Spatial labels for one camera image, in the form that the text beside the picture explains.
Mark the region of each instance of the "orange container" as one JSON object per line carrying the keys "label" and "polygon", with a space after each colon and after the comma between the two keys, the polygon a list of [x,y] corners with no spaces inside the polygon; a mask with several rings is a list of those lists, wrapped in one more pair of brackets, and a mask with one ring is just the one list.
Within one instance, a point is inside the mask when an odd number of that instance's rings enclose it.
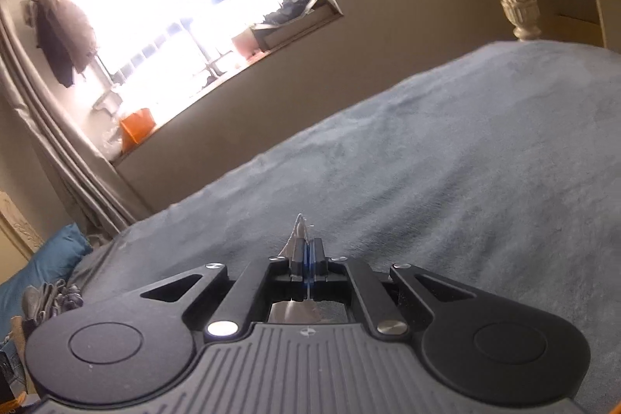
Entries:
{"label": "orange container", "polygon": [[119,124],[122,130],[123,153],[144,141],[155,128],[155,120],[149,108],[142,108],[126,116]]}

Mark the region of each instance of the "bed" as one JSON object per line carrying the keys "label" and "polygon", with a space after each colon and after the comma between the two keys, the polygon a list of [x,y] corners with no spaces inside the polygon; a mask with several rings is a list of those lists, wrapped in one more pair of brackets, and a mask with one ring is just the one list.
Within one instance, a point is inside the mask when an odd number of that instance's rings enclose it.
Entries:
{"label": "bed", "polygon": [[278,253],[408,261],[558,314],[591,346],[577,400],[621,397],[621,55],[495,43],[305,130],[87,256],[86,303]]}

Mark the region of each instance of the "gray curtain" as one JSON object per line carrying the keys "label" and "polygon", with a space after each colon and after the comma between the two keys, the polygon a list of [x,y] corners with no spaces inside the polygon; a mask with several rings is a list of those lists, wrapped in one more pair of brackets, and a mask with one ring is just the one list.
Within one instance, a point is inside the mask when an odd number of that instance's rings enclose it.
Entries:
{"label": "gray curtain", "polygon": [[69,215],[86,234],[114,237],[151,214],[52,95],[0,0],[0,90],[26,124],[35,151]]}

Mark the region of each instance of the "blue pillow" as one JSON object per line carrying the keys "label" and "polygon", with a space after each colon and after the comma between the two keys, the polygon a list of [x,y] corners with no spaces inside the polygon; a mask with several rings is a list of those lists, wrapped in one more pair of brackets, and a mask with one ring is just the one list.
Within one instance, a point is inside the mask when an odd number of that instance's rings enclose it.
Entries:
{"label": "blue pillow", "polygon": [[10,319],[24,315],[22,294],[26,287],[69,279],[78,262],[91,251],[75,223],[63,226],[39,248],[26,267],[0,284],[0,342],[10,332]]}

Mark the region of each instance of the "white wooden finial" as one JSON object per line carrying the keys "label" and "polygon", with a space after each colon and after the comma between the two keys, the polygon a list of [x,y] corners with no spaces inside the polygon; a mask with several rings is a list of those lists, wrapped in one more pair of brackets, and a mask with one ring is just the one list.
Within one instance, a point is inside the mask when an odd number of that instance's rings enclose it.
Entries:
{"label": "white wooden finial", "polygon": [[541,35],[537,26],[539,6],[537,0],[501,0],[508,21],[515,25],[513,34],[520,41],[536,40]]}

